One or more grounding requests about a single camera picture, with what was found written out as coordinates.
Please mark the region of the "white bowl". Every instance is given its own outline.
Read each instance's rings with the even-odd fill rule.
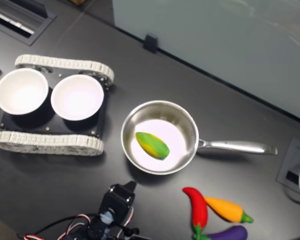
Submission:
[[[8,114],[23,115],[38,109],[47,98],[45,76],[32,68],[13,70],[0,80],[0,108]]]
[[[66,120],[80,121],[91,117],[104,101],[101,84],[91,76],[77,74],[61,80],[53,89],[51,105]]]

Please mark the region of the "toy eggplant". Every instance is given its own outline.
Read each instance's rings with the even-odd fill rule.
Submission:
[[[169,155],[170,150],[168,146],[158,137],[140,131],[135,136],[141,148],[151,157],[164,160]]]
[[[243,226],[233,226],[225,231],[201,235],[200,240],[247,240],[248,232]]]
[[[250,224],[254,222],[254,219],[238,204],[212,197],[204,197],[204,199],[210,208],[230,222]]]

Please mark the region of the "pan rim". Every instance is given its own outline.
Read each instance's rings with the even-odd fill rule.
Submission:
[[[176,109],[178,109],[179,111],[183,112],[187,117],[188,119],[191,121],[193,127],[194,127],[194,132],[195,132],[195,143],[194,143],[194,146],[193,146],[193,151],[191,153],[191,155],[189,156],[187,162],[185,162],[183,165],[181,165],[180,167],[176,168],[176,169],[173,169],[173,170],[169,170],[169,171],[163,171],[163,172],[158,172],[158,171],[152,171],[152,170],[148,170],[146,169],[145,167],[141,167],[139,166],[138,164],[135,163],[135,161],[133,159],[131,159],[130,155],[128,154],[127,150],[126,150],[126,147],[125,147],[125,144],[124,144],[124,129],[128,123],[128,121],[130,120],[130,118],[132,116],[134,116],[136,114],[136,112],[138,112],[139,109],[143,108],[144,106],[147,106],[147,105],[153,105],[153,104],[166,104],[166,105],[169,105],[171,107],[174,107]],[[180,171],[181,169],[185,168],[191,161],[192,159],[194,158],[196,152],[197,152],[197,149],[198,149],[198,145],[199,145],[199,131],[198,131],[198,127],[196,125],[196,122],[194,121],[194,119],[192,118],[192,116],[190,115],[190,113],[185,110],[183,107],[181,107],[180,105],[174,103],[174,102],[171,102],[171,101],[166,101],[166,100],[153,100],[153,101],[147,101],[145,103],[142,103],[140,105],[138,105],[137,107],[135,107],[129,114],[128,116],[125,118],[123,124],[122,124],[122,127],[121,127],[121,146],[122,146],[122,149],[124,151],[124,154],[125,156],[128,158],[128,160],[135,166],[137,167],[138,169],[140,169],[141,171],[143,172],[146,172],[148,174],[153,174],[153,175],[168,175],[168,174],[173,174],[173,173],[176,173],[178,171]]]

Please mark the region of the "black table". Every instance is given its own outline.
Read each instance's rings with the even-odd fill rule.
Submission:
[[[31,46],[0,32],[0,78],[20,54],[94,60],[115,72],[99,157],[18,154],[0,150],[0,219],[20,233],[78,213],[96,212],[112,184],[135,180],[135,215],[130,223],[153,240],[191,239],[191,204],[183,187],[242,205],[254,217],[249,240],[300,237],[300,205],[276,182],[300,123],[141,44],[69,4],[47,4],[57,18]],[[128,113],[150,100],[168,100],[189,111],[205,140],[249,140],[276,145],[277,156],[224,152],[197,154],[182,171],[145,174],[121,148],[120,130]],[[3,112],[0,110],[0,121]],[[294,198],[300,195],[291,192]],[[43,234],[57,238],[65,224]],[[231,226],[209,210],[206,233]]]

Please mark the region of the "white tread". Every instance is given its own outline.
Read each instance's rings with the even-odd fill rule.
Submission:
[[[0,131],[0,149],[27,154],[98,156],[104,151],[104,143],[96,137],[86,135]]]
[[[33,54],[23,54],[17,57],[14,66],[16,68],[24,68],[25,66],[33,66],[39,68],[57,68],[78,70],[84,73],[89,73],[93,76],[105,78],[108,86],[114,83],[115,73],[107,65],[90,60],[76,60],[58,57],[40,56]]]

